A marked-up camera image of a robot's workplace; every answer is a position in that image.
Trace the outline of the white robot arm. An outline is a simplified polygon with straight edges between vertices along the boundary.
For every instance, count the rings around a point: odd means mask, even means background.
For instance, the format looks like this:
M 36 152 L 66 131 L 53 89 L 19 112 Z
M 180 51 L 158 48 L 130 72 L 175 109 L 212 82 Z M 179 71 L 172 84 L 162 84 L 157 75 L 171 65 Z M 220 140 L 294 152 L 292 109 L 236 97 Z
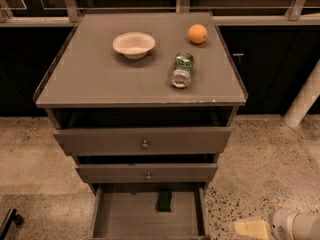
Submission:
M 320 60 L 310 73 L 297 97 L 286 112 L 288 126 L 296 127 L 320 96 Z M 235 233 L 259 240 L 320 240 L 320 216 L 281 208 L 273 211 L 268 220 L 247 219 L 232 223 Z

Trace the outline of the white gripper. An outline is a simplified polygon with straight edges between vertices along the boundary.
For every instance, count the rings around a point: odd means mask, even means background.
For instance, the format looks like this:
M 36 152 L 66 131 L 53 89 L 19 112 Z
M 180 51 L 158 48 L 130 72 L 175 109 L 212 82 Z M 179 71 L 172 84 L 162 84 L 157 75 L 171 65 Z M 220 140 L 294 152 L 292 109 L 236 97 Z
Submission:
M 236 221 L 234 230 L 237 234 L 270 240 L 271 231 L 276 240 L 294 240 L 293 222 L 299 211 L 296 209 L 281 208 L 269 215 L 269 224 L 264 220 Z

